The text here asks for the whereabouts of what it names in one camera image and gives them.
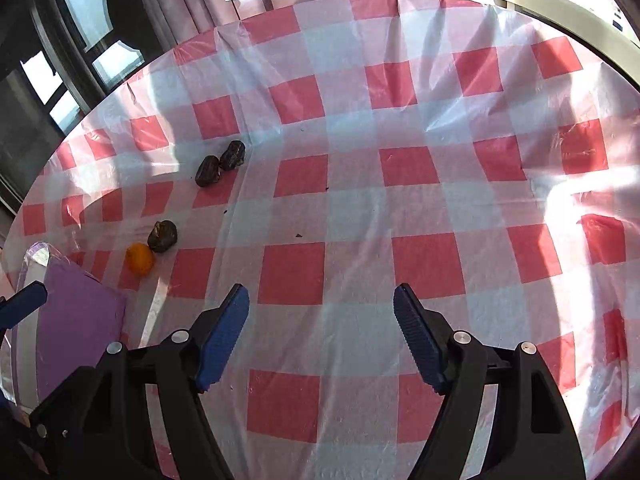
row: tablecloth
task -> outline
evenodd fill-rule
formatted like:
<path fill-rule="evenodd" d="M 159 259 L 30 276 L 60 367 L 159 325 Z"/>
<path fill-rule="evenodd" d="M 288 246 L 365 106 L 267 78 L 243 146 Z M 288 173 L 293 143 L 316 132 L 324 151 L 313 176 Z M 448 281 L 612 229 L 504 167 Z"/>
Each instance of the tablecloth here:
<path fill-rule="evenodd" d="M 440 398 L 394 319 L 401 282 L 485 344 L 538 346 L 593 477 L 639 413 L 639 107 L 517 12 L 305 2 L 201 34 L 109 95 L 37 178 L 2 266 L 15 283 L 50 242 L 124 291 L 130 348 L 243 283 L 247 325 L 203 396 L 237 479 L 406 478 Z M 232 139 L 246 163 L 197 187 Z M 178 244 L 140 280 L 125 248 L 161 219 Z"/>

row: table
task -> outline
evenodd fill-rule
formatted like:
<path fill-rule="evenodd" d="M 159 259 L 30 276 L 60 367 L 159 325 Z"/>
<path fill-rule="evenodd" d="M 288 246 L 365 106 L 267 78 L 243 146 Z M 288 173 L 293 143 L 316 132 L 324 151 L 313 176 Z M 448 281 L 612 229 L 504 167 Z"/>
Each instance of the table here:
<path fill-rule="evenodd" d="M 34 183 L 2 266 L 15 283 L 50 242 L 124 291 L 130 348 L 243 283 L 250 316 L 203 404 L 252 480 L 406 478 L 440 403 L 393 316 L 409 282 L 484 344 L 538 346 L 592 478 L 640 407 L 639 107 L 588 49 L 511 10 L 305 2 L 205 32 L 109 95 Z M 233 139 L 244 166 L 198 188 Z M 124 251 L 161 219 L 178 244 L 137 279 Z"/>

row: white square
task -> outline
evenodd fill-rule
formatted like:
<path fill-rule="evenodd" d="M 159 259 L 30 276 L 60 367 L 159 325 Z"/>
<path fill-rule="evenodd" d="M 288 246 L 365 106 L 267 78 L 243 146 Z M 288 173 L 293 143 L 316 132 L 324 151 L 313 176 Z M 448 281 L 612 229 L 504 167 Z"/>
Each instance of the white square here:
<path fill-rule="evenodd" d="M 638 92 L 606 63 L 598 67 L 598 82 L 590 87 L 599 117 L 636 114 L 640 107 Z"/>
<path fill-rule="evenodd" d="M 508 9 L 492 6 L 496 13 L 500 34 L 494 37 L 494 46 L 531 45 L 538 41 L 534 20 L 529 16 Z"/>
<path fill-rule="evenodd" d="M 329 192 L 327 241 L 390 236 L 384 188 Z"/>
<path fill-rule="evenodd" d="M 252 304 L 251 308 L 251 328 L 238 349 L 237 362 L 255 370 L 322 375 L 318 361 L 322 325 L 317 306 Z"/>
<path fill-rule="evenodd" d="M 352 112 L 326 117 L 329 152 L 350 152 L 377 145 L 373 111 Z"/>
<path fill-rule="evenodd" d="M 409 59 L 398 16 L 358 20 L 356 24 L 366 66 L 400 63 Z"/>
<path fill-rule="evenodd" d="M 464 102 L 474 140 L 513 135 L 509 105 L 503 92 L 466 96 L 461 101 Z"/>
<path fill-rule="evenodd" d="M 203 57 L 179 67 L 193 103 L 217 99 L 229 94 L 220 64 L 220 54 Z"/>
<path fill-rule="evenodd" d="M 473 142 L 462 99 L 447 99 L 418 104 L 426 143 L 434 145 Z"/>
<path fill-rule="evenodd" d="M 531 340 L 522 285 L 466 295 L 472 335 L 482 344 L 513 349 Z"/>
<path fill-rule="evenodd" d="M 546 132 L 558 128 L 555 110 L 544 88 L 524 86 L 504 93 L 516 134 Z"/>
<path fill-rule="evenodd" d="M 395 446 L 318 444 L 316 480 L 395 478 Z"/>
<path fill-rule="evenodd" d="M 631 260 L 625 265 L 626 298 L 624 305 L 625 319 L 640 319 L 640 260 Z"/>
<path fill-rule="evenodd" d="M 272 202 L 271 198 L 238 202 L 233 210 L 228 245 L 265 245 L 268 240 Z"/>
<path fill-rule="evenodd" d="M 451 52 L 444 10 L 415 10 L 400 15 L 408 59 Z"/>
<path fill-rule="evenodd" d="M 364 66 L 360 35 L 353 22 L 310 28 L 302 35 L 316 73 Z"/>
<path fill-rule="evenodd" d="M 260 65 L 267 86 L 275 86 L 314 73 L 314 67 L 306 55 L 307 49 L 308 44 L 305 44 L 302 34 L 288 34 L 256 45 L 256 57 L 252 61 Z"/>
<path fill-rule="evenodd" d="M 224 50 L 218 55 L 229 93 L 243 94 L 256 87 L 268 86 L 254 47 Z"/>
<path fill-rule="evenodd" d="M 389 290 L 389 299 L 393 290 Z M 402 332 L 387 304 L 330 303 L 322 307 L 323 374 L 345 377 L 394 376 L 399 370 Z"/>
<path fill-rule="evenodd" d="M 293 6 L 301 29 L 328 23 L 351 22 L 353 11 L 350 0 L 312 0 Z"/>
<path fill-rule="evenodd" d="M 442 184 L 453 231 L 504 227 L 494 190 L 486 182 Z"/>
<path fill-rule="evenodd" d="M 191 104 L 191 97 L 184 86 L 184 79 L 177 66 L 149 73 L 140 82 L 146 85 L 155 112 L 170 110 L 176 106 Z"/>
<path fill-rule="evenodd" d="M 243 133 L 250 134 L 252 144 L 258 144 L 264 139 L 263 136 L 254 139 L 257 132 L 273 133 L 269 130 L 277 128 L 279 136 L 280 117 L 267 88 L 260 87 L 239 94 L 233 100 L 233 106 L 238 127 Z"/>
<path fill-rule="evenodd" d="M 410 67 L 419 103 L 462 97 L 458 70 L 451 54 L 420 56 L 410 61 Z"/>

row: plastic table cover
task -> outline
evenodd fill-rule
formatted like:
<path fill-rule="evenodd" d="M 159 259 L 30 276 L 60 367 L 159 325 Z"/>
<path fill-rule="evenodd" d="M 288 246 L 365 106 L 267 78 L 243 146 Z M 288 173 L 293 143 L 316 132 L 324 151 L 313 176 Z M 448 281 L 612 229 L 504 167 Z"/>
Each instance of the plastic table cover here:
<path fill-rule="evenodd" d="M 401 282 L 485 344 L 538 345 L 593 477 L 639 413 L 639 106 L 510 10 L 305 2 L 201 34 L 109 95 L 34 183 L 2 265 L 15 283 L 31 244 L 55 245 L 127 295 L 130 347 L 243 283 L 249 319 L 203 397 L 237 479 L 406 478 L 440 398 L 394 319 Z M 244 166 L 198 188 L 237 138 Z M 178 244 L 139 280 L 124 251 L 160 219 Z"/>

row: red square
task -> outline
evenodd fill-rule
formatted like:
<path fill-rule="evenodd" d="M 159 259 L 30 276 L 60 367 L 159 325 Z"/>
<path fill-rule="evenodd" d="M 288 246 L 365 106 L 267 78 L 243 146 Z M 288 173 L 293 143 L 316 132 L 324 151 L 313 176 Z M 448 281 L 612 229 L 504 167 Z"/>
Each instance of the red square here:
<path fill-rule="evenodd" d="M 58 156 L 63 171 L 76 167 L 76 160 L 74 159 L 73 153 L 71 153 L 71 145 L 66 140 L 63 140 L 62 144 L 58 146 L 56 155 Z"/>
<path fill-rule="evenodd" d="M 580 222 L 592 264 L 626 262 L 625 229 L 620 220 L 610 216 L 585 215 Z"/>
<path fill-rule="evenodd" d="M 489 182 L 526 180 L 515 136 L 474 142 L 476 155 Z"/>
<path fill-rule="evenodd" d="M 86 256 L 86 253 L 84 253 L 82 251 L 78 251 L 77 253 L 71 253 L 68 256 L 68 258 L 69 258 L 70 261 L 72 261 L 73 263 L 75 263 L 79 267 L 82 267 L 82 264 L 84 264 L 84 257 L 85 256 Z"/>
<path fill-rule="evenodd" d="M 408 61 L 366 66 L 364 70 L 373 109 L 404 108 L 417 104 Z"/>
<path fill-rule="evenodd" d="M 211 56 L 215 53 L 216 39 L 213 29 L 207 30 L 174 48 L 175 62 L 178 65 Z"/>
<path fill-rule="evenodd" d="M 426 146 L 382 149 L 380 163 L 385 186 L 440 183 Z"/>
<path fill-rule="evenodd" d="M 145 186 L 145 208 L 142 216 L 160 215 L 164 213 L 169 202 L 171 192 L 174 190 L 174 181 L 149 182 Z"/>
<path fill-rule="evenodd" d="M 616 308 L 606 312 L 602 317 L 604 321 L 604 339 L 607 364 L 613 361 L 626 361 L 626 335 L 625 321 L 622 319 L 620 309 Z"/>
<path fill-rule="evenodd" d="M 141 152 L 166 148 L 169 145 L 156 116 L 132 119 L 130 122 L 133 142 Z"/>
<path fill-rule="evenodd" d="M 302 156 L 283 160 L 278 168 L 278 178 L 273 196 L 324 193 L 329 163 L 328 155 Z"/>
<path fill-rule="evenodd" d="M 580 60 L 565 36 L 531 45 L 531 48 L 545 79 L 582 70 Z"/>
<path fill-rule="evenodd" d="M 502 92 L 498 51 L 494 46 L 453 55 L 462 95 Z"/>
<path fill-rule="evenodd" d="M 44 204 L 22 206 L 22 224 L 24 235 L 39 235 L 47 230 L 44 218 Z"/>
<path fill-rule="evenodd" d="M 465 293 L 453 233 L 406 236 L 391 240 L 396 284 L 408 283 L 421 300 Z"/>
<path fill-rule="evenodd" d="M 258 303 L 322 304 L 324 243 L 264 248 Z"/>
<path fill-rule="evenodd" d="M 231 97 L 228 95 L 194 104 L 193 111 L 196 113 L 196 120 L 203 139 L 240 133 Z"/>
<path fill-rule="evenodd" d="M 562 274 L 549 228 L 545 224 L 507 227 L 522 283 Z"/>
<path fill-rule="evenodd" d="M 84 134 L 84 139 L 94 154 L 95 160 L 115 156 L 116 150 L 113 149 L 111 139 L 104 130 L 95 130 L 94 132 Z"/>
<path fill-rule="evenodd" d="M 251 370 L 247 431 L 316 442 L 320 377 Z"/>
<path fill-rule="evenodd" d="M 167 295 L 204 300 L 215 251 L 214 247 L 178 250 Z"/>
<path fill-rule="evenodd" d="M 575 388 L 574 333 L 569 332 L 537 346 L 560 393 Z"/>
<path fill-rule="evenodd" d="M 65 196 L 62 199 L 62 225 L 82 225 L 84 223 L 84 201 L 82 195 Z"/>
<path fill-rule="evenodd" d="M 566 174 L 609 169 L 599 119 L 563 126 L 559 134 L 562 168 Z"/>
<path fill-rule="evenodd" d="M 398 444 L 427 440 L 443 398 L 420 374 L 398 376 Z"/>
<path fill-rule="evenodd" d="M 324 117 L 324 107 L 315 76 L 293 79 L 269 88 L 282 124 Z"/>
<path fill-rule="evenodd" d="M 102 198 L 102 221 L 122 221 L 122 189 L 114 189 L 105 193 Z"/>
<path fill-rule="evenodd" d="M 120 290 L 135 290 L 140 288 L 140 276 L 136 276 L 127 267 L 127 263 L 122 261 L 122 270 L 120 271 L 120 277 L 118 279 L 118 288 Z"/>
<path fill-rule="evenodd" d="M 356 20 L 392 18 L 400 15 L 398 0 L 350 0 Z"/>
<path fill-rule="evenodd" d="M 94 264 L 91 267 L 91 275 L 98 280 L 102 280 L 104 271 L 107 269 L 111 251 L 95 251 Z"/>
<path fill-rule="evenodd" d="M 270 10 L 265 14 L 252 16 L 242 22 L 253 44 L 275 40 L 300 32 L 298 19 L 293 7 Z"/>
<path fill-rule="evenodd" d="M 600 429 L 598 430 L 598 438 L 594 451 L 598 451 L 609 440 L 618 434 L 620 423 L 622 421 L 622 400 L 617 400 L 610 405 L 600 419 Z"/>
<path fill-rule="evenodd" d="M 196 209 L 228 203 L 236 182 L 236 175 L 238 175 L 238 170 L 224 171 L 220 176 L 220 180 L 212 184 L 212 186 L 199 187 L 192 207 Z"/>

